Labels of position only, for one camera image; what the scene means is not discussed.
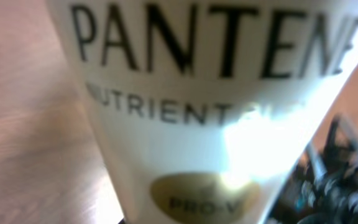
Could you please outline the white Pantene conditioner tube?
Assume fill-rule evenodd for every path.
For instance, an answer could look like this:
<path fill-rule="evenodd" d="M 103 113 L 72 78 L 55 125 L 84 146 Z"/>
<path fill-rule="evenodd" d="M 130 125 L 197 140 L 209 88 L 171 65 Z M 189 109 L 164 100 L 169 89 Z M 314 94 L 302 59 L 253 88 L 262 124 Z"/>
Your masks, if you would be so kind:
<path fill-rule="evenodd" d="M 358 0 L 47 2 L 126 223 L 262 223 L 358 64 Z"/>

